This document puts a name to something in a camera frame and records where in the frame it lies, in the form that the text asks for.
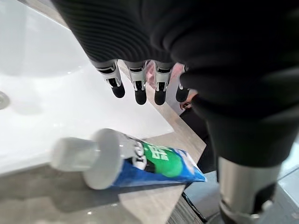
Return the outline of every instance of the white sink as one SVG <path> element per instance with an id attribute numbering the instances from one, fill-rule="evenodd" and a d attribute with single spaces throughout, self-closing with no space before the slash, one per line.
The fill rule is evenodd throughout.
<path id="1" fill-rule="evenodd" d="M 109 127 L 138 138 L 172 132 L 122 74 L 117 99 L 70 30 L 16 0 L 0 0 L 0 174 L 49 161 L 60 137 Z"/>

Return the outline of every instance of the countertop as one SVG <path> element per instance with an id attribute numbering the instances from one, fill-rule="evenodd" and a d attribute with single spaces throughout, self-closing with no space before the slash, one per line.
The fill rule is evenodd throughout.
<path id="1" fill-rule="evenodd" d="M 29 0 L 28 4 L 33 6 L 33 2 Z M 54 15 L 52 18 L 58 16 L 56 20 L 59 20 L 57 12 L 47 5 L 40 5 L 48 7 L 49 14 Z M 184 149 L 198 161 L 205 143 L 166 103 L 162 106 L 154 103 L 154 90 L 150 86 L 147 86 L 147 93 L 148 100 L 174 132 L 146 141 Z M 184 187 L 179 184 L 91 190 L 80 173 L 62 173 L 42 166 L 0 178 L 0 223 L 163 224 L 170 217 Z"/>

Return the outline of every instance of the robotic hand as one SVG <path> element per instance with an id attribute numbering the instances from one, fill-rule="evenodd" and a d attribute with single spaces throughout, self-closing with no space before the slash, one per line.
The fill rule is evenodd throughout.
<path id="1" fill-rule="evenodd" d="M 255 223 L 274 203 L 281 163 L 299 127 L 299 2 L 196 0 L 52 0 L 116 97 L 117 59 L 129 68 L 144 104 L 145 61 L 156 62 L 158 105 L 172 66 L 188 68 L 188 88 L 207 121 L 218 158 L 226 224 Z"/>

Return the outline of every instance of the toothpaste tube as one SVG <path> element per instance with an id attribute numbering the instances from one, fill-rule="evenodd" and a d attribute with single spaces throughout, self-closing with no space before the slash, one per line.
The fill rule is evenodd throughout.
<path id="1" fill-rule="evenodd" d="M 186 151 L 156 146 L 112 129 L 98 131 L 93 140 L 60 139 L 51 166 L 82 171 L 93 189 L 206 181 Z"/>

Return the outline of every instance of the pink object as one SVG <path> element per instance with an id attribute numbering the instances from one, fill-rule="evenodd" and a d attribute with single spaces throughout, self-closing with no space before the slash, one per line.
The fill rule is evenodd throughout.
<path id="1" fill-rule="evenodd" d="M 176 63 L 173 66 L 171 73 L 171 80 L 180 76 L 183 72 L 184 66 L 182 64 Z M 155 63 L 154 61 L 150 61 L 146 65 L 146 80 L 150 84 L 150 86 L 155 89 Z"/>

